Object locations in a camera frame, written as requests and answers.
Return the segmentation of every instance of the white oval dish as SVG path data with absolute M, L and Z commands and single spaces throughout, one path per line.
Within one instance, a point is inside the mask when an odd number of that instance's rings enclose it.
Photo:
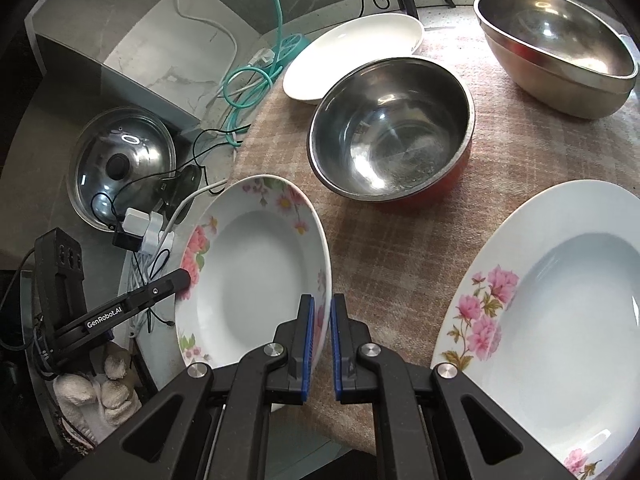
M 531 198 L 469 267 L 431 361 L 462 368 L 581 479 L 640 426 L 638 226 L 640 200 L 609 182 Z
M 185 365 L 238 362 L 295 319 L 300 295 L 315 300 L 312 371 L 329 322 L 329 249 L 309 199 L 292 183 L 257 175 L 217 197 L 196 225 L 180 266 L 190 288 L 175 301 Z
M 343 76 L 370 61 L 410 56 L 424 26 L 406 14 L 372 14 L 332 28 L 293 60 L 282 86 L 297 101 L 318 104 Z

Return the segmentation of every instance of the tablecloth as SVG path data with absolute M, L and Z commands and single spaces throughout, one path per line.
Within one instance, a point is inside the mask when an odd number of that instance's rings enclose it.
M 640 105 L 633 92 L 623 108 L 601 120 L 556 112 L 511 81 L 479 26 L 429 31 L 417 54 L 455 71 L 476 107 L 469 164 L 446 199 L 402 215 L 329 192 L 306 158 L 314 107 L 287 98 L 282 79 L 263 101 L 232 180 L 273 173 L 299 186 L 324 226 L 333 292 L 345 293 L 350 316 L 369 325 L 373 341 L 428 366 L 466 269 L 514 209 L 578 178 L 608 180 L 637 193 Z M 327 336 L 309 400 L 293 416 L 342 444 L 374 452 L 371 408 L 335 401 L 330 357 Z

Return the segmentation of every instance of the white ceramic plate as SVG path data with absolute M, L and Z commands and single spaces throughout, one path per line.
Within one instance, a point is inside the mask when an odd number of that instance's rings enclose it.
M 351 70 L 385 57 L 410 56 L 422 43 L 422 23 L 406 14 L 372 14 L 317 38 L 289 65 L 282 85 L 297 101 L 318 104 Z
M 184 363 L 238 362 L 273 341 L 315 299 L 312 371 L 329 321 L 331 264 L 320 219 L 292 183 L 273 175 L 240 180 L 204 212 L 180 266 L 191 286 L 176 297 L 175 328 Z
M 571 473 L 597 476 L 640 426 L 639 251 L 640 200 L 621 187 L 536 195 L 466 272 L 431 367 L 457 364 Z

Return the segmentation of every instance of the stainless steel bowl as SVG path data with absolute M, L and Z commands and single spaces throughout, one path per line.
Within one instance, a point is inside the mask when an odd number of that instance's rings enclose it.
M 354 200 L 416 206 L 446 193 L 468 160 L 475 114 L 457 76 L 421 57 L 366 64 L 314 114 L 308 158 L 328 189 Z
M 636 84 L 638 67 L 620 37 L 569 0 L 476 0 L 474 9 L 509 76 L 552 108 L 605 117 Z

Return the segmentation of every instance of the plaid tablecloth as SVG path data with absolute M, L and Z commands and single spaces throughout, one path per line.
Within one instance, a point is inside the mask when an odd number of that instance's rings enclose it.
M 283 176 L 316 207 L 332 260 L 333 292 L 374 341 L 428 366 L 449 302 L 489 236 L 524 201 L 578 178 L 636 192 L 640 105 L 633 92 L 613 116 L 585 121 L 540 104 L 511 81 L 479 27 L 428 32 L 418 54 L 466 82 L 476 106 L 468 167 L 451 195 L 417 216 L 380 212 L 324 188 L 306 158 L 314 107 L 286 97 L 282 78 L 265 98 L 232 173 Z M 296 417 L 347 446 L 374 452 L 370 406 L 334 400 L 329 336 Z

